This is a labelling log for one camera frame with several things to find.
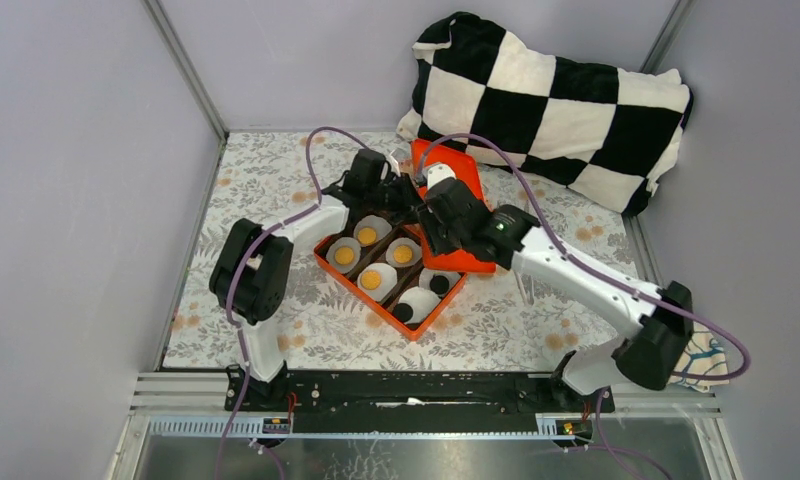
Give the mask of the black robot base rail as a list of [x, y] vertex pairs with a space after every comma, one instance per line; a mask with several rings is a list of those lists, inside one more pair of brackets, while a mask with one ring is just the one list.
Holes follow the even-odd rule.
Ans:
[[224, 408], [279, 412], [298, 434], [529, 433], [540, 415], [612, 413], [611, 393], [580, 396], [548, 374], [226, 369]]

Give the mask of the black sandwich cookie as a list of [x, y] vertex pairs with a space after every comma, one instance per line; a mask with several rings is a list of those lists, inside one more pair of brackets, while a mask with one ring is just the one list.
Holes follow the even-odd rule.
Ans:
[[407, 323], [414, 318], [415, 309], [409, 303], [399, 302], [394, 306], [392, 314], [401, 323]]
[[446, 295], [451, 289], [450, 280], [444, 275], [434, 275], [429, 281], [429, 288], [436, 295]]

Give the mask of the orange box lid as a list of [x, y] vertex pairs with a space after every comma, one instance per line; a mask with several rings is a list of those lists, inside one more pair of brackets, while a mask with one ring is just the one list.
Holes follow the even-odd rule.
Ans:
[[473, 158], [426, 140], [411, 143], [412, 161], [426, 176], [418, 192], [425, 208], [419, 214], [424, 235], [423, 263], [435, 270], [492, 274], [496, 264], [477, 259], [464, 248], [490, 217]]

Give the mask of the orange compartment cookie box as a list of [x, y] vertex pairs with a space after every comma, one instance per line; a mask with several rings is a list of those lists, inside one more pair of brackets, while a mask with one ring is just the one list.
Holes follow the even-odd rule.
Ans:
[[392, 225], [376, 212], [325, 237], [314, 256], [342, 287], [410, 341], [419, 340], [436, 322], [467, 277], [426, 267], [420, 230]]

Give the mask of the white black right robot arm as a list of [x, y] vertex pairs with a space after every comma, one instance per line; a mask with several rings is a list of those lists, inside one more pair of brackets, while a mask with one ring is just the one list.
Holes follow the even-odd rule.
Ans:
[[424, 195], [424, 228], [443, 250], [451, 246], [483, 262], [529, 275], [564, 292], [598, 314], [616, 335], [567, 355], [549, 386], [551, 402], [573, 412], [589, 394], [632, 383], [661, 391], [693, 335], [679, 304], [688, 290], [631, 278], [567, 247], [548, 226], [524, 210], [490, 210], [456, 178], [445, 178]]

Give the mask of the round tan biscuit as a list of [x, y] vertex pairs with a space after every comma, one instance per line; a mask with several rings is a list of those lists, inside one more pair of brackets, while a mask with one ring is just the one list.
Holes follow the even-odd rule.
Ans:
[[376, 290], [382, 284], [382, 276], [379, 271], [366, 270], [360, 274], [359, 283], [365, 290]]
[[379, 240], [379, 234], [373, 227], [363, 227], [356, 234], [362, 246], [370, 246]]
[[412, 263], [415, 257], [414, 250], [406, 244], [396, 246], [392, 252], [392, 258], [398, 264]]
[[341, 246], [335, 250], [333, 259], [338, 265], [346, 266], [354, 263], [356, 259], [356, 251], [349, 246]]

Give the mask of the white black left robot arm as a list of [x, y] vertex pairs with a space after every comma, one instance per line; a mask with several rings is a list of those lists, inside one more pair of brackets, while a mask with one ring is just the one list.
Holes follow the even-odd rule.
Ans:
[[266, 225], [242, 218], [231, 227], [209, 290], [236, 330], [242, 366], [252, 378], [247, 395], [258, 408], [275, 410], [286, 397], [287, 387], [277, 377], [286, 361], [274, 315], [285, 297], [293, 257], [369, 212], [409, 220], [421, 203], [409, 174], [364, 148], [338, 180], [319, 187], [314, 204]]

